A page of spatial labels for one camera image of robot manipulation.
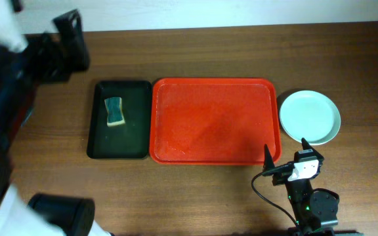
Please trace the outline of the green and yellow sponge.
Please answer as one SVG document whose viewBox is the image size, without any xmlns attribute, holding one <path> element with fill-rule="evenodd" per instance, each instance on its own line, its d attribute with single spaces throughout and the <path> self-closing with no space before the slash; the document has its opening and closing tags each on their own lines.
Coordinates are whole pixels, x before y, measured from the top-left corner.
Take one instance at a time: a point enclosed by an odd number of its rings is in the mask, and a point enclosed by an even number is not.
<svg viewBox="0 0 378 236">
<path fill-rule="evenodd" d="M 111 97 L 104 100 L 107 112 L 106 123 L 108 127 L 116 127 L 125 124 L 125 118 L 122 109 L 122 98 Z"/>
</svg>

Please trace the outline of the mint green plate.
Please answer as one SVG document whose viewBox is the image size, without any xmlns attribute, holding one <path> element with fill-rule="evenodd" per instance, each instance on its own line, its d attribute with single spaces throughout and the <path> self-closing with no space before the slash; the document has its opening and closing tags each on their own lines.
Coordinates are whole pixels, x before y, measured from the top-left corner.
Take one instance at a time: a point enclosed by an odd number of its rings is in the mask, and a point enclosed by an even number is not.
<svg viewBox="0 0 378 236">
<path fill-rule="evenodd" d="M 281 104 L 280 123 L 285 133 L 311 146 L 330 142 L 341 128 L 341 114 L 326 95 L 313 90 L 290 94 Z"/>
</svg>

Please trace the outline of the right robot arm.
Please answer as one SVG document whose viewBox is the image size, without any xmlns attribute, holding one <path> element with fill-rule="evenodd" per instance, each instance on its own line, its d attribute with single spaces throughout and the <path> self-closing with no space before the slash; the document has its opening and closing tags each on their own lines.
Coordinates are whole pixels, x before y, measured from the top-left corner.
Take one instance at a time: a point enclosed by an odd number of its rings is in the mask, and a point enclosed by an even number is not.
<svg viewBox="0 0 378 236">
<path fill-rule="evenodd" d="M 261 173 L 253 177 L 251 187 L 265 202 L 281 210 L 294 223 L 288 229 L 289 235 L 360 235 L 357 231 L 335 231 L 338 225 L 337 212 L 340 196 L 334 191 L 316 188 L 310 183 L 320 174 L 324 156 L 317 152 L 304 138 L 303 149 L 295 152 L 294 159 L 276 166 L 267 146 L 264 147 L 264 166 Z M 264 197 L 255 188 L 255 180 L 261 176 L 271 176 L 274 186 L 284 185 L 287 198 L 293 209 L 288 213 L 281 206 Z"/>
</svg>

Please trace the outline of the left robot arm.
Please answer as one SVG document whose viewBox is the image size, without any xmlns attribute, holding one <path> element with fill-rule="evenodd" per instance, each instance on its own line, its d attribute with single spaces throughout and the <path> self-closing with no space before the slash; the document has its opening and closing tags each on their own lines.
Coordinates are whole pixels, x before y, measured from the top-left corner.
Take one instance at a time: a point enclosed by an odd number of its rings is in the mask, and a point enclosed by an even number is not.
<svg viewBox="0 0 378 236">
<path fill-rule="evenodd" d="M 54 40 L 48 33 L 26 37 L 14 16 L 22 8 L 21 1 L 0 1 L 0 235 L 104 235 L 92 199 L 38 193 L 25 203 L 12 183 L 9 150 L 37 88 L 65 83 L 90 65 L 78 10 L 53 20 Z"/>
</svg>

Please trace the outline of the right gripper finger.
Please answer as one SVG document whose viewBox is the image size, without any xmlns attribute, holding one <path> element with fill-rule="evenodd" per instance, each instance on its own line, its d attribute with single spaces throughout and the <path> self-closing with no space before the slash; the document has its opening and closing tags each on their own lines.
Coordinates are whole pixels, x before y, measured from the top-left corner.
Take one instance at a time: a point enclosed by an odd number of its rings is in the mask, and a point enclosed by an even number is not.
<svg viewBox="0 0 378 236">
<path fill-rule="evenodd" d="M 271 170 L 275 168 L 274 161 L 272 155 L 270 154 L 270 150 L 268 146 L 264 145 L 264 165 L 263 170 Z"/>
<path fill-rule="evenodd" d="M 305 150 L 313 150 L 314 148 L 307 142 L 307 140 L 305 138 L 301 138 L 301 145 L 302 145 L 302 148 L 303 148 L 303 151 Z"/>
</svg>

